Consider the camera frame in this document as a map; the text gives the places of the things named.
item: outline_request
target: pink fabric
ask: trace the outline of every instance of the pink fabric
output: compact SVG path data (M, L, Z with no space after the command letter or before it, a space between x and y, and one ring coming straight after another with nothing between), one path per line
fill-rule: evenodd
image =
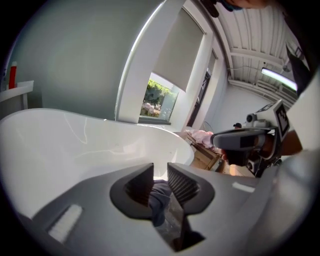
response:
M210 149L213 145L210 142L211 135L213 132L204 130L192 130L191 137L194 138L195 142L203 144L206 149Z

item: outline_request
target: red bottle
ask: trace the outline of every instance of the red bottle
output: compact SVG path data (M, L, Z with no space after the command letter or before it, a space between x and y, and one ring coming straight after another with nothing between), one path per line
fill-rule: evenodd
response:
M10 68L10 77L9 77L9 89L13 89L16 87L16 71L17 71L17 62L12 62Z

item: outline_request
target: grey surface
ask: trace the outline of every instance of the grey surface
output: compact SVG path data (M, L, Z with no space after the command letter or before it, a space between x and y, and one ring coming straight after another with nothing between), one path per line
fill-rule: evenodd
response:
M161 2L47 1L21 31L9 61L17 61L16 81L34 80L29 107L113 120L130 50Z
M186 91L203 36L195 21L181 9L153 72Z
M54 240L46 231L35 225L31 219L18 214L21 224L28 230L30 236L38 241L50 255L55 256L77 256L74 251L62 246L58 241Z
M0 120L24 109L23 95L18 95L0 102Z
M319 154L320 151L302 152L281 166L266 169L261 178L174 164L206 179L215 191L214 199L201 214L187 217L191 229L205 239L177 253L165 240L171 241L177 235L179 225L174 228L167 218L162 227L167 233L164 240L150 221L129 219L110 201L110 186L139 166L77 184L45 206L33 220L46 230L68 205L83 207L82 216L66 241L70 250L81 255L257 255L285 241L310 210L320 184ZM239 190L233 187L234 183L255 190Z
M180 238L184 211L173 195L170 196L170 202L164 211L165 221L161 226L155 229L168 245L172 245L173 240Z
M65 242L80 255L169 255L166 244L149 220L126 217L111 202L110 188L118 179L135 172L139 165L84 180L50 202L32 219L47 230L72 204L83 208L81 217Z

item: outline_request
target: window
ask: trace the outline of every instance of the window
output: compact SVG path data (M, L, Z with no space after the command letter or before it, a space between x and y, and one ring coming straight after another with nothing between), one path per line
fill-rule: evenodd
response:
M168 123L179 91L174 84L152 73L141 106L140 123Z
M203 37L204 33L198 24L181 9L153 72L186 91Z

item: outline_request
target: ceiling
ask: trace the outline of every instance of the ceiling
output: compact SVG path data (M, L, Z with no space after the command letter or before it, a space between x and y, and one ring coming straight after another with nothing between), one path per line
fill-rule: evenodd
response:
M279 81L261 73L267 68L294 81L286 44L295 52L298 41L284 21L282 12L268 6L229 12L216 5L219 17L213 22L223 42L229 65L229 83L268 100L282 99L286 108L296 101L296 94Z

